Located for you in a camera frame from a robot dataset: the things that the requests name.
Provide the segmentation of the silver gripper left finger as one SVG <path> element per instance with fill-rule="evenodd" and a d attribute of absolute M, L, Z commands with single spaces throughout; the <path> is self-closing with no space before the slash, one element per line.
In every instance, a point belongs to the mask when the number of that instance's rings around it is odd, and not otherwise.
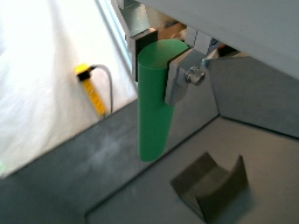
<path fill-rule="evenodd" d="M 155 28 L 149 28 L 139 32 L 134 37 L 130 38 L 130 50 L 133 57 L 133 75 L 134 80 L 138 81 L 138 55 L 143 49 L 158 41 L 158 30 Z"/>

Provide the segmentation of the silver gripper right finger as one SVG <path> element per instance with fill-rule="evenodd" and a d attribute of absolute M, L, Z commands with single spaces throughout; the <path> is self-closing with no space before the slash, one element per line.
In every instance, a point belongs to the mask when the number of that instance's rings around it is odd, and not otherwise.
<path fill-rule="evenodd" d="M 187 95 L 189 88 L 199 96 L 214 95 L 206 68 L 206 55 L 189 48 L 169 61 L 165 102 L 174 106 Z"/>

